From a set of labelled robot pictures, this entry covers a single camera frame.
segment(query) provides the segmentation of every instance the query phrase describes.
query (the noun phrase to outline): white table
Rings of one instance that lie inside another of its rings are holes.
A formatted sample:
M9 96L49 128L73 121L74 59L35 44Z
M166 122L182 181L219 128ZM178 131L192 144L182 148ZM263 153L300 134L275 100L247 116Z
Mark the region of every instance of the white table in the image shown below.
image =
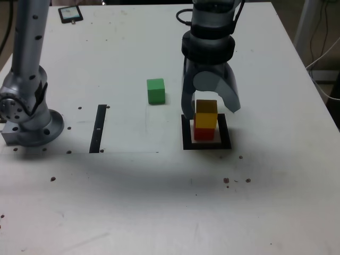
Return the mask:
M246 4L234 34L241 109L218 100L233 149L183 151L188 7L82 6L76 25L50 9L41 65L65 130L45 152L0 139L0 254L340 253L340 135L271 4ZM148 105L152 78L166 105ZM105 152L89 154L98 104Z

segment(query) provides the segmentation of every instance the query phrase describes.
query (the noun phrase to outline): stacked cubes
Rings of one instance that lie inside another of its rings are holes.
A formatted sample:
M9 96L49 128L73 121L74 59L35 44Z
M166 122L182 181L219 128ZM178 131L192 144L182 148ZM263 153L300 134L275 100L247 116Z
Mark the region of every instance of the stacked cubes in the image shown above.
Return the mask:
M197 100L194 118L194 139L211 141L217 125L217 101Z

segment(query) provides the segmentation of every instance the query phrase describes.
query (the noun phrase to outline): small screen device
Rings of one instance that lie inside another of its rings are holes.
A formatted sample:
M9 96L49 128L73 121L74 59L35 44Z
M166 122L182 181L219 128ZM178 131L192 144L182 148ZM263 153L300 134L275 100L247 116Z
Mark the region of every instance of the small screen device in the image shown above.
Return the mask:
M58 11L63 24L83 20L78 6L59 8Z

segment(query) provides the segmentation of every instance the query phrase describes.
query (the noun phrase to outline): black cable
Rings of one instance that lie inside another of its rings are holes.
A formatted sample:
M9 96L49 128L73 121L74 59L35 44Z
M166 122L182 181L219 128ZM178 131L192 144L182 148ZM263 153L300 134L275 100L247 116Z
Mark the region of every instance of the black cable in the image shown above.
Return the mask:
M325 40L324 40L324 44L322 46L322 50L321 50L321 54L320 57L324 54L324 50L325 50L325 45L326 45L326 41L327 41L327 37L328 37L328 14L327 14L327 6L329 4L329 0L326 3L325 6L325 17L326 17L326 35L325 35Z
M317 33L318 29L319 29L319 26L321 24L321 21L322 21L322 11L324 9L324 4L325 2L322 3L322 6L321 6L321 9L320 9L320 18L319 18L319 21L318 21L318 24L317 26L315 27L315 30L313 32L313 35L310 39L310 44L309 44L309 48L310 48L310 53L312 55L312 63L314 62L314 53L313 53L313 47L312 47L312 43L313 43L313 39L314 39L314 36L315 34ZM309 70L309 75L313 78L313 68L314 68L315 64L310 68Z
M1 56L1 53L5 47L5 44L7 42L7 39L10 35L10 32L11 32L11 28L12 28L12 22L13 22L13 0L10 0L10 16L8 17L8 25L7 25L7 30L6 30L6 33L5 33L5 36L4 36L4 39L0 45L0 56Z
M235 25L236 25L237 21L239 20L240 14L241 14L242 9L244 7L244 3L245 3L245 0L242 0L242 2L240 4L239 12L237 13L235 20L234 20Z
M176 19L186 26L191 26L191 21L183 21L180 19L180 14L183 12L192 12L192 9L183 9L176 13Z

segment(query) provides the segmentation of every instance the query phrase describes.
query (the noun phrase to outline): black square frame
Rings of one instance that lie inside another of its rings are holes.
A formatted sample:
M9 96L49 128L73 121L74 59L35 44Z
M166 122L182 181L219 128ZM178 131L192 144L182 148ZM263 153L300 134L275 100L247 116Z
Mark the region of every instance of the black square frame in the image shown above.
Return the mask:
M230 142L227 122L224 114L217 115L219 135L221 143L192 143L191 141L191 128L190 120L187 120L182 114L182 137L183 137L183 150L229 150L232 148Z
M68 9L68 8L72 8L72 7L76 7L76 9L77 9L77 11L79 13L79 17L64 19L63 18L63 14L62 14L62 9ZM63 24L71 23L72 20L74 20L74 21L81 21L81 20L83 20L83 15L81 14L79 6L77 6L77 5L76 6L68 6L68 7L59 8L58 12L59 12L59 16L60 16L60 19L62 20Z

